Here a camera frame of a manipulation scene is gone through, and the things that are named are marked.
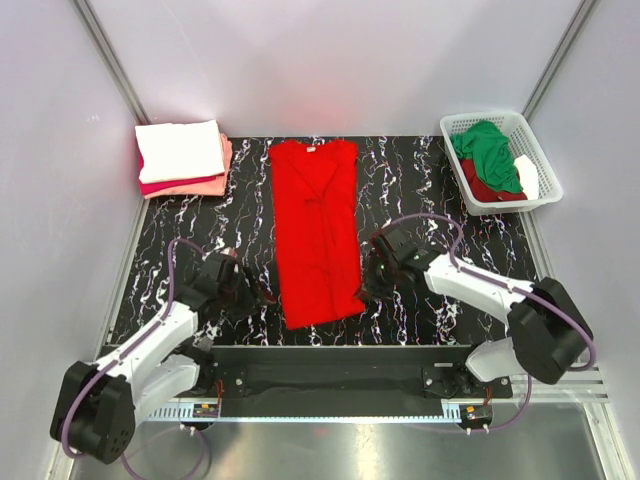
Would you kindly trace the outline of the bright red t-shirt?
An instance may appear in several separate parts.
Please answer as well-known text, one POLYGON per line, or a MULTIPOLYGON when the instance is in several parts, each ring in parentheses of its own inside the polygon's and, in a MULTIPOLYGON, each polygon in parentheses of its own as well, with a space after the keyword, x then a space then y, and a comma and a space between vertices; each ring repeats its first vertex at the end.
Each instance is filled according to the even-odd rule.
POLYGON ((296 330, 364 312, 356 219, 358 147, 287 140, 269 150, 274 240, 286 325, 296 330))

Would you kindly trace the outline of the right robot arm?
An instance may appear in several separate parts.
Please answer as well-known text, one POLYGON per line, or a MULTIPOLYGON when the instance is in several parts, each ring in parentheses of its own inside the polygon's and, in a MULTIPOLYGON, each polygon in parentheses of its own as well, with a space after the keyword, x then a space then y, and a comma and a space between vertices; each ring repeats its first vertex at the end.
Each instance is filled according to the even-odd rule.
POLYGON ((387 297, 401 285, 424 287, 506 326, 505 338, 472 347, 454 367, 454 388, 460 394, 476 396, 491 382, 518 374, 554 385, 576 370, 583 353, 595 353, 590 327, 553 278, 532 282, 491 273, 452 251, 418 246, 393 227, 377 232, 369 243, 361 297, 387 297))

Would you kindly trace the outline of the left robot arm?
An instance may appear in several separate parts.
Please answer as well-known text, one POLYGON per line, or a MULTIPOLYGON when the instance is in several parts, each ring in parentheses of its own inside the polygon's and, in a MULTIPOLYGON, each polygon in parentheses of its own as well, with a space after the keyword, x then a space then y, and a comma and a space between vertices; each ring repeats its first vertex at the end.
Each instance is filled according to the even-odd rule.
POLYGON ((207 315, 245 318, 273 301, 235 256, 209 254, 192 280, 169 286, 167 303, 125 343, 66 370, 50 437, 71 458, 113 463, 151 413, 184 392, 203 396, 214 388, 211 355, 193 343, 207 315))

